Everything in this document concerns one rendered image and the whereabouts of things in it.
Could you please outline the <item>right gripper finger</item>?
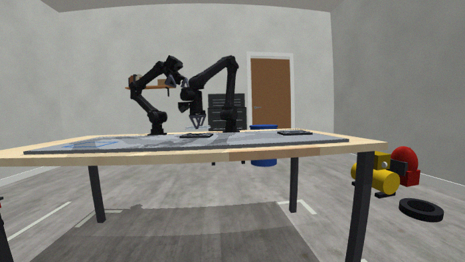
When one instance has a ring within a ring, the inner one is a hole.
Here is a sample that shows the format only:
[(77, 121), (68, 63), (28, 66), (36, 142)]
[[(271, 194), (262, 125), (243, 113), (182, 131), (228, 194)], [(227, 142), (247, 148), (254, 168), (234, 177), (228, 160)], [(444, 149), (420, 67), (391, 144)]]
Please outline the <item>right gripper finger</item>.
[(187, 87), (189, 87), (189, 85), (188, 85), (188, 78), (184, 78), (184, 80), (183, 80), (183, 82), (182, 82), (182, 85), (181, 85), (182, 88), (185, 87), (185, 83), (186, 83)]
[[(171, 80), (174, 83), (174, 85), (170, 84)], [(173, 78), (173, 76), (171, 74), (168, 76), (168, 78), (167, 78), (167, 80), (165, 82), (165, 85), (172, 86), (172, 87), (176, 88), (177, 85), (176, 85), (175, 80), (174, 80), (174, 78)]]

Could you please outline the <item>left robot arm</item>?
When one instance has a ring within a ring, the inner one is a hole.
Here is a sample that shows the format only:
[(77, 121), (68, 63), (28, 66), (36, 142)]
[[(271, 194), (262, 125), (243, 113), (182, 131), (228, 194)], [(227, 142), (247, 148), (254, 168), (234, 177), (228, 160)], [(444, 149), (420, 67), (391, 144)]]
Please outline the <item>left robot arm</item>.
[[(222, 106), (220, 113), (221, 120), (226, 120), (225, 132), (240, 132), (236, 129), (236, 120), (238, 117), (237, 107), (234, 105), (234, 89), (236, 72), (239, 65), (235, 61), (235, 57), (230, 55), (222, 57), (215, 64), (204, 70), (203, 72), (193, 76), (189, 79), (189, 87), (181, 89), (180, 98), (183, 101), (191, 102), (178, 102), (178, 109), (181, 113), (188, 110), (196, 110), (196, 101), (202, 100), (202, 91), (204, 85), (210, 78), (215, 76), (218, 72), (227, 67), (227, 90), (225, 104)], [(196, 96), (195, 96), (196, 95)], [(194, 100), (194, 101), (193, 101)], [(188, 104), (189, 103), (189, 104)]]

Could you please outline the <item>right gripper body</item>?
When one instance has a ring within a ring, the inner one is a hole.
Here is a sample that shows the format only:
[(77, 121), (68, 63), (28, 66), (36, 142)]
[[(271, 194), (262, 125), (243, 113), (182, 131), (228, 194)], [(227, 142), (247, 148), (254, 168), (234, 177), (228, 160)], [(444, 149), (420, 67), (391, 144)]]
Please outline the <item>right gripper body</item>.
[[(184, 80), (184, 78), (186, 78), (186, 77), (184, 77), (183, 75), (169, 73), (169, 75), (170, 75), (170, 74), (173, 76), (173, 78), (174, 78), (176, 84), (178, 84), (178, 85), (181, 84), (181, 83), (180, 83), (181, 80)], [(166, 74), (166, 77), (168, 78), (169, 75)], [(170, 84), (174, 85), (174, 83), (173, 83), (172, 81), (170, 82)]]

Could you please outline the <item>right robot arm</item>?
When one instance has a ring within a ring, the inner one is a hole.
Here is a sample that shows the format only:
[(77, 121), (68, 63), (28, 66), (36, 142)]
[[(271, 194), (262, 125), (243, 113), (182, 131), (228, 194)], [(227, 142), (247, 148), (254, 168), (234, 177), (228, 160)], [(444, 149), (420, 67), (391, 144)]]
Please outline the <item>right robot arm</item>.
[(163, 133), (162, 128), (163, 122), (167, 121), (167, 113), (154, 108), (145, 98), (143, 98), (141, 92), (146, 88), (146, 84), (151, 82), (157, 76), (161, 74), (166, 76), (166, 74), (169, 75), (170, 72), (173, 74), (179, 74), (178, 70), (181, 68), (183, 68), (183, 63), (177, 58), (169, 55), (165, 62), (158, 61), (150, 71), (143, 75), (139, 80), (131, 82), (129, 85), (130, 98), (135, 100), (147, 112), (149, 121), (152, 123), (151, 134), (148, 134), (148, 136), (167, 134)]

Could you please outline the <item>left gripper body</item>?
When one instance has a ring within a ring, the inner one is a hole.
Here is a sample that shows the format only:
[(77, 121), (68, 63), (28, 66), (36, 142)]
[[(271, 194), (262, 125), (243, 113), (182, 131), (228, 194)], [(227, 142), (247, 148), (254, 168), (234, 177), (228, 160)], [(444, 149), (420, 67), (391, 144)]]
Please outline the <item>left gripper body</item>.
[(203, 101), (202, 100), (199, 100), (197, 102), (196, 101), (196, 110), (192, 110), (190, 111), (190, 114), (189, 116), (197, 116), (197, 115), (205, 115), (205, 110), (202, 110), (203, 109)]

